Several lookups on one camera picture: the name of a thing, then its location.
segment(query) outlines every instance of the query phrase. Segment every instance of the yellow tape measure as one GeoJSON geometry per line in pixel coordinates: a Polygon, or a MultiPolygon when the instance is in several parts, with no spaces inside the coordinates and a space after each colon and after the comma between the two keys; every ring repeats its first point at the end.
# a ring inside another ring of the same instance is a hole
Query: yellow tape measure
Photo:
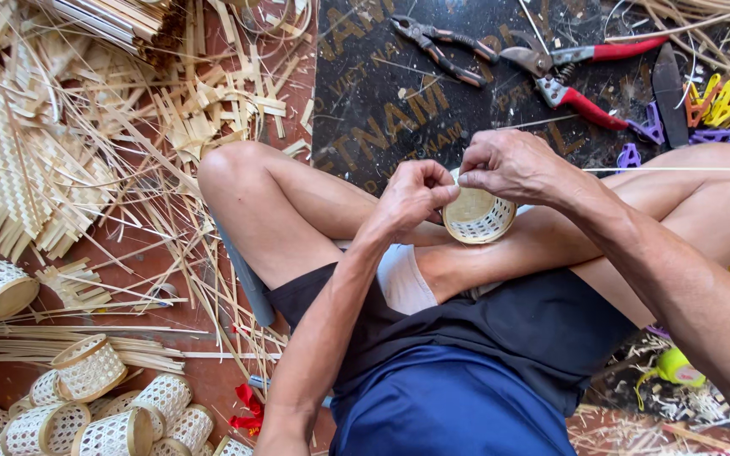
{"type": "Polygon", "coordinates": [[[638,389],[644,380],[656,375],[676,385],[700,386],[705,383],[705,376],[698,369],[692,367],[686,355],[677,347],[670,348],[658,357],[655,368],[642,375],[635,384],[638,409],[641,411],[644,410],[644,400],[641,399],[641,393],[638,389]]]}

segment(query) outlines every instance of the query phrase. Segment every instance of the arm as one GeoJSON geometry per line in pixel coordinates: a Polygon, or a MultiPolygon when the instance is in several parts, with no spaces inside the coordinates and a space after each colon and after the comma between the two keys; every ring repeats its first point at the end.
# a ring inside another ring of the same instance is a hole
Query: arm
{"type": "Polygon", "coordinates": [[[334,274],[300,319],[272,376],[256,454],[308,455],[320,403],[337,378],[382,254],[458,196],[433,160],[402,163],[334,274]]]}
{"type": "Polygon", "coordinates": [[[480,135],[464,156],[461,185],[562,212],[730,403],[730,274],[539,138],[521,131],[480,135]]]}

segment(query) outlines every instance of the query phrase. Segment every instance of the navy blue shorts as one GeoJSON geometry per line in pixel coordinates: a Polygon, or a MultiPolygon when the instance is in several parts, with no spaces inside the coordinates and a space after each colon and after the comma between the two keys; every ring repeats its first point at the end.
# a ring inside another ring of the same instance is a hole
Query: navy blue shorts
{"type": "MultiPolygon", "coordinates": [[[[267,293],[293,330],[336,265],[328,264],[267,293]]],[[[347,397],[364,373],[387,359],[411,347],[439,344],[502,362],[562,414],[571,416],[591,377],[637,331],[567,268],[512,279],[477,301],[456,297],[410,316],[389,308],[374,280],[334,391],[347,397]]]]}

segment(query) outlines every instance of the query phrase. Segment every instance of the red-handled pruning shears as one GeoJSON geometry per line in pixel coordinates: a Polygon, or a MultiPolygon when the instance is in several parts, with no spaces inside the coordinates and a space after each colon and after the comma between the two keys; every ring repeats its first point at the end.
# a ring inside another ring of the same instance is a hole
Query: red-handled pruning shears
{"type": "Polygon", "coordinates": [[[611,130],[625,130],[627,122],[604,112],[576,89],[565,85],[567,78],[576,67],[574,63],[585,60],[600,62],[633,57],[661,46],[668,39],[667,36],[660,36],[631,45],[597,45],[560,49],[548,55],[531,35],[518,31],[512,31],[511,34],[525,40],[531,49],[520,46],[503,49],[501,57],[508,58],[537,77],[537,88],[549,106],[556,108],[564,104],[572,105],[585,119],[611,130]],[[556,75],[552,75],[551,69],[554,67],[563,68],[557,69],[556,75]]]}

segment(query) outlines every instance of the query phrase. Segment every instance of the red ribbon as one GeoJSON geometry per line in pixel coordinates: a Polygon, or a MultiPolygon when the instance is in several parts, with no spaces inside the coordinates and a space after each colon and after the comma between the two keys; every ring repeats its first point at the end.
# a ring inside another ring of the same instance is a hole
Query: red ribbon
{"type": "Polygon", "coordinates": [[[235,394],[250,409],[252,417],[233,415],[228,421],[229,425],[236,429],[246,429],[250,437],[257,436],[261,432],[261,424],[264,422],[264,408],[261,406],[258,398],[252,393],[252,388],[246,383],[237,387],[235,394]]]}

